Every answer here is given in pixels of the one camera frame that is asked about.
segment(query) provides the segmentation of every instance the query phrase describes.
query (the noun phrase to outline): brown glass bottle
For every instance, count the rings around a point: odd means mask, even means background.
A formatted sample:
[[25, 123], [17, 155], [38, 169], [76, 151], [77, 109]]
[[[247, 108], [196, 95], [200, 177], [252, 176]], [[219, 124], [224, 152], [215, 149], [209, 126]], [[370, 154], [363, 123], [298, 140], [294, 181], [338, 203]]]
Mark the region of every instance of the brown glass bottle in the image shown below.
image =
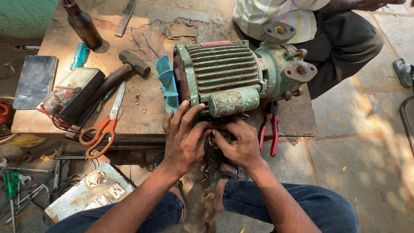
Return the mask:
[[102, 44], [102, 37], [88, 13], [79, 9], [74, 0], [62, 0], [62, 5], [67, 11], [69, 25], [83, 43], [89, 48], [99, 47]]

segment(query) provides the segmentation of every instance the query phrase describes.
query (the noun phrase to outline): dark trousers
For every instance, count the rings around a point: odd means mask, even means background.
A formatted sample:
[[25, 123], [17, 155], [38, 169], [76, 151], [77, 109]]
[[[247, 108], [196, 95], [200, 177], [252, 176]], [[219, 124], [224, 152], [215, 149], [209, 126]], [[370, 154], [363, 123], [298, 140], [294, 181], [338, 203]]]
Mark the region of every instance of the dark trousers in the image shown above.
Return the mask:
[[[358, 232], [358, 216], [343, 196], [315, 185], [283, 184], [283, 187], [323, 233]], [[110, 204], [69, 216], [51, 226], [46, 233], [85, 232], [114, 205]], [[224, 187], [223, 205], [226, 211], [272, 223], [262, 195], [253, 181], [229, 180]], [[138, 233], [158, 233], [166, 230], [180, 221], [181, 212], [180, 200], [175, 194], [168, 192], [145, 219]]]
[[[308, 82], [311, 99], [316, 99], [345, 78], [355, 75], [377, 56], [384, 39], [366, 19], [352, 11], [314, 12], [317, 31], [314, 39], [292, 44], [306, 49], [305, 61], [318, 73]], [[252, 44], [259, 40], [242, 33]]]

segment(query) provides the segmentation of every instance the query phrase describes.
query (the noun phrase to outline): red wire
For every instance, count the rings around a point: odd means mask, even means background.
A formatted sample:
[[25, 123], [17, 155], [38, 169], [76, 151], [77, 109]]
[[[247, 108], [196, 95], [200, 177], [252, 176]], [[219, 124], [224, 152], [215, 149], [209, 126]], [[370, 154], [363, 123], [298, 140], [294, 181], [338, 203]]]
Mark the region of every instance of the red wire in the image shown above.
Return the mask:
[[[46, 114], [46, 116], [48, 116], [48, 117], [52, 120], [52, 117], [51, 117], [51, 116], [49, 116], [49, 114], [46, 112], [45, 108], [43, 107], [43, 104], [41, 104], [41, 105], [40, 105], [40, 108], [42, 109], [43, 113], [44, 113], [44, 114]], [[72, 130], [75, 130], [75, 131], [76, 131], [76, 132], [78, 132], [78, 133], [82, 133], [81, 131], [79, 131], [79, 130], [77, 130], [77, 129], [75, 129], [75, 128], [72, 128], [72, 127], [70, 127], [70, 126], [67, 126], [67, 125], [65, 125], [65, 124], [62, 124], [62, 123], [60, 123], [60, 122], [56, 121], [55, 119], [53, 119], [53, 121], [54, 121], [55, 123], [58, 123], [59, 125], [62, 125], [62, 126], [64, 126], [64, 127], [68, 127], [68, 128], [70, 128], [70, 129], [72, 129]]]

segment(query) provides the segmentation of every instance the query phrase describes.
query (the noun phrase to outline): hand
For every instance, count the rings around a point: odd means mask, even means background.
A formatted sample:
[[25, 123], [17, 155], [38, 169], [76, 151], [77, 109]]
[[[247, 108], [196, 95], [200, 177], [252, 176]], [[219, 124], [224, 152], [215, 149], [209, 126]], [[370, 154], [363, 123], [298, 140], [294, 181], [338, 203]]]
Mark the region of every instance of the hand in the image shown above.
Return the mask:
[[356, 0], [354, 10], [376, 11], [388, 4], [401, 5], [405, 0]]
[[199, 104], [190, 108], [190, 103], [184, 100], [174, 117], [172, 110], [164, 117], [162, 129], [167, 136], [167, 142], [165, 157], [160, 166], [168, 169], [169, 174], [178, 179], [189, 172], [204, 156], [205, 138], [211, 133], [212, 125], [203, 121], [191, 129], [194, 117], [204, 107], [205, 104]]
[[[228, 131], [236, 139], [228, 143], [221, 131]], [[214, 126], [213, 134], [216, 137], [217, 145], [228, 159], [242, 166], [248, 173], [250, 170], [260, 167], [263, 159], [260, 156], [259, 140], [255, 127], [233, 116], [231, 122]]]

